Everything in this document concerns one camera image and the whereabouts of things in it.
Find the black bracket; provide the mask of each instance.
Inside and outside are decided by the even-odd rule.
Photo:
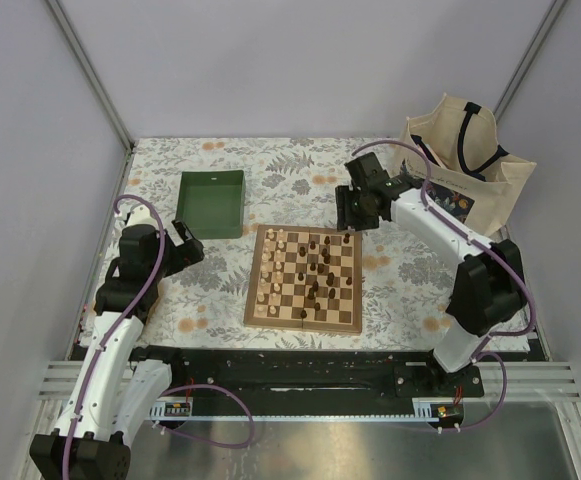
[[[464,398],[484,396],[481,372],[475,365],[469,365],[458,374],[446,377],[442,383],[432,378],[428,365],[396,366],[394,367],[394,377],[398,398],[453,398],[459,386],[463,389]]]

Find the table surface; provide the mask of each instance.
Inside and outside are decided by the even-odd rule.
[[[410,232],[394,223],[363,233],[363,332],[308,333],[243,324],[252,254],[259,224],[336,226],[334,187],[348,183],[344,163],[370,139],[146,138],[139,141],[125,193],[152,202],[170,225],[182,171],[242,169],[246,176],[243,235],[204,240],[203,262],[162,281],[161,299],[140,345],[187,348],[429,350],[454,321],[444,310],[453,272]],[[391,148],[377,150],[390,168]],[[125,205],[128,211],[132,205]],[[99,274],[99,284],[118,249],[122,224]],[[175,243],[177,235],[169,229]],[[80,335],[90,343],[90,308]],[[519,329],[506,325],[506,330]],[[490,348],[526,351],[526,337],[498,337]]]

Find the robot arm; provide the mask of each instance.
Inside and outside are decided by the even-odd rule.
[[[137,366],[130,385],[119,395],[121,379],[136,340],[159,300],[159,282],[204,258],[203,245],[181,222],[173,225],[183,243],[175,246],[165,232],[165,250],[157,275],[136,307],[112,333],[107,345],[101,341],[135,299],[154,269],[159,238],[157,223],[140,206],[129,215],[119,240],[119,256],[97,290],[92,342],[68,401],[68,408],[50,435],[35,435],[30,456],[45,480],[60,480],[63,450],[74,418],[74,405],[84,382],[88,382],[83,408],[78,416],[70,478],[125,478],[130,465],[130,446],[150,406],[171,384],[170,365],[146,360]],[[96,366],[88,371],[98,353]]]
[[[369,153],[346,164],[351,186],[336,188],[337,227],[378,228],[379,218],[395,221],[417,235],[456,272],[446,313],[456,322],[432,352],[430,368],[438,375],[459,372],[484,337],[497,325],[520,315],[527,300],[508,273],[472,243],[428,212],[421,201],[421,182],[402,175],[390,178],[376,155]],[[477,240],[502,258],[523,279],[519,249],[510,240],[493,243],[437,209],[470,240]]]

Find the printed design on bag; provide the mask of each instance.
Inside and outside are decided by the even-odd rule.
[[[405,162],[401,164],[401,174],[412,178],[408,173]],[[434,200],[434,203],[443,208],[446,212],[459,220],[461,223],[466,223],[468,214],[474,205],[474,200],[459,192],[450,190],[443,185],[430,182],[426,190],[428,196]]]

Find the bag handle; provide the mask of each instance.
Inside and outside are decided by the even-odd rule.
[[[433,164],[439,166],[439,164],[437,163],[437,159],[434,158],[434,155],[432,155],[430,150],[428,150],[428,146],[425,143],[423,143],[421,135],[410,135],[410,137],[412,138],[412,141],[415,143],[415,145],[423,151],[426,157],[428,157],[428,160],[430,160]]]
[[[480,105],[477,105],[476,103],[472,102],[466,103],[466,107],[464,108],[466,116],[464,117],[463,123],[461,124],[461,128],[459,129],[459,139],[457,141],[457,157],[459,158],[459,166],[461,166],[461,170],[463,170],[463,173],[465,173],[466,175],[470,175],[471,177],[478,178],[479,180],[485,181],[485,177],[481,175],[481,172],[483,172],[486,168],[495,163],[501,157],[505,157],[506,155],[508,155],[508,152],[506,152],[501,145],[498,145],[497,151],[494,153],[494,155],[492,155],[492,157],[483,162],[483,164],[480,167],[475,168],[474,170],[470,170],[468,168],[468,165],[466,164],[466,158],[463,155],[463,145],[466,139],[466,130],[468,129],[468,124],[470,123],[472,115],[478,114],[480,110],[481,110]]]

